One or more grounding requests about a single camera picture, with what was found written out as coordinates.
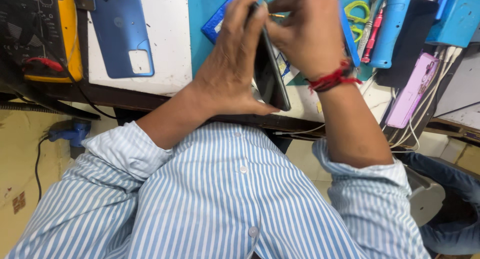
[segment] blue jeans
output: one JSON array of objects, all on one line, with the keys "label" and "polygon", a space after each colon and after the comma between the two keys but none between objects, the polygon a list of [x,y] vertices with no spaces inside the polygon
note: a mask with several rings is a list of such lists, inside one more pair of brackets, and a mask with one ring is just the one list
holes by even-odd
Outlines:
[{"label": "blue jeans", "polygon": [[429,249],[447,255],[466,255],[480,252],[480,181],[474,177],[417,153],[401,158],[411,169],[428,176],[445,188],[471,203],[477,212],[477,221],[429,224],[420,227],[423,243]]}]

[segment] blue phone back cover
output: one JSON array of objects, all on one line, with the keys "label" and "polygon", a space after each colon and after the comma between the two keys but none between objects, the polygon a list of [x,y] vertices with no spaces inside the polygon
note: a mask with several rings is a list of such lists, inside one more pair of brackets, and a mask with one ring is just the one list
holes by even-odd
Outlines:
[{"label": "blue phone back cover", "polygon": [[[152,51],[141,0],[95,0],[96,9],[90,11],[97,34],[105,68],[110,78],[152,76]],[[150,72],[134,73],[128,52],[145,50]]]}]

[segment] pink screwdriver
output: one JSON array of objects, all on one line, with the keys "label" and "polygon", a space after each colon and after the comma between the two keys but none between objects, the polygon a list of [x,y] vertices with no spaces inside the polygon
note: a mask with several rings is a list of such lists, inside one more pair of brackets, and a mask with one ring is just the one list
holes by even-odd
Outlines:
[{"label": "pink screwdriver", "polygon": [[375,44],[375,38],[377,36],[378,29],[380,28],[381,25],[381,19],[382,19],[382,14],[383,14],[383,5],[380,7],[380,10],[378,11],[377,16],[375,17],[375,21],[373,22],[372,30],[371,30],[371,35],[370,39],[367,42],[367,46],[365,47],[365,54],[363,55],[361,62],[363,63],[368,63],[370,62],[370,51],[374,47]]}]

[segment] black case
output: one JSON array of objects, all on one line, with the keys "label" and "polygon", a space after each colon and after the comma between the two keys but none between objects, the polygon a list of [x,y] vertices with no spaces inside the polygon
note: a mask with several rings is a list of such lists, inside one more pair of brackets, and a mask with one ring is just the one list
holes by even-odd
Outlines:
[{"label": "black case", "polygon": [[377,84],[394,88],[404,88],[407,85],[437,10],[436,2],[410,0],[402,29],[393,47],[392,67],[378,69]]},{"label": "black case", "polygon": [[[257,3],[251,5],[248,17],[252,16],[257,8]],[[263,101],[282,111],[289,111],[291,107],[287,90],[283,84],[272,43],[265,27],[261,30],[254,69],[253,78]]]}]

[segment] person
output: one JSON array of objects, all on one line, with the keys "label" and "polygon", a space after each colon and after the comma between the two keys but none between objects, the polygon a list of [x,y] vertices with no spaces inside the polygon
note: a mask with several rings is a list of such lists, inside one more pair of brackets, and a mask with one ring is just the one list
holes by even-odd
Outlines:
[{"label": "person", "polygon": [[420,227],[425,246],[447,255],[480,253],[480,180],[422,154],[405,153],[399,159],[446,190],[439,213]]},{"label": "person", "polygon": [[319,92],[332,173],[327,204],[257,128],[218,114],[278,109],[252,97],[264,25],[310,80],[344,60],[338,0],[234,0],[194,80],[138,121],[86,139],[40,201],[7,258],[428,258],[410,215],[405,170],[355,84]]}]

